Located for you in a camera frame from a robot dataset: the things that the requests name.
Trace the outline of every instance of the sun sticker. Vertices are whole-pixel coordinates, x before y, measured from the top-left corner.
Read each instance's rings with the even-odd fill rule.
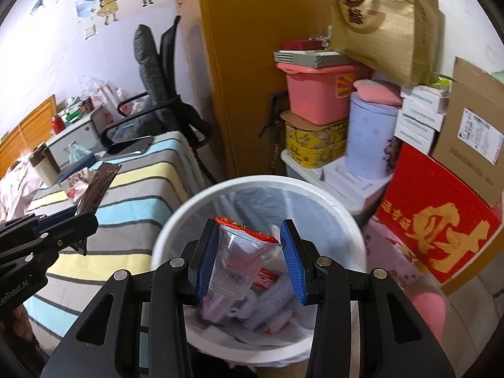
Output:
[[[336,77],[336,96],[348,97],[353,91],[353,83],[359,78],[358,74],[338,75]]]

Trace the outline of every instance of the blue cylindrical container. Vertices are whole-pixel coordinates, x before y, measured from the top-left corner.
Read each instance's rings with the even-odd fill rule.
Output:
[[[350,123],[345,162],[352,173],[366,179],[383,179],[392,173],[389,159],[398,108],[366,102],[350,95]]]

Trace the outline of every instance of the white plastic lid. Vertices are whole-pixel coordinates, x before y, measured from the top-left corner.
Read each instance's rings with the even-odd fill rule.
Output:
[[[367,109],[368,111],[375,112],[377,114],[395,116],[399,112],[399,108],[392,105],[377,104],[375,102],[366,102],[365,100],[362,100],[359,97],[359,94],[357,92],[352,92],[350,94],[350,100],[355,105]]]

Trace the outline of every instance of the clear plastic cup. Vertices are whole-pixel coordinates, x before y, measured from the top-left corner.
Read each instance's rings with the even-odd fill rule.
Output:
[[[210,288],[236,300],[243,300],[278,243],[261,241],[242,230],[220,226],[219,247]]]

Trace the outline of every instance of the human hand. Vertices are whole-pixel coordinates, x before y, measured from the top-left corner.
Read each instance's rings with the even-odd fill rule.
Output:
[[[30,342],[33,338],[33,330],[30,324],[30,320],[28,318],[26,308],[24,308],[23,305],[20,305],[12,312],[12,315],[14,317],[13,322],[14,332],[18,337],[24,339],[25,341]],[[0,332],[3,332],[4,330],[5,325],[3,324],[3,322],[0,322]]]

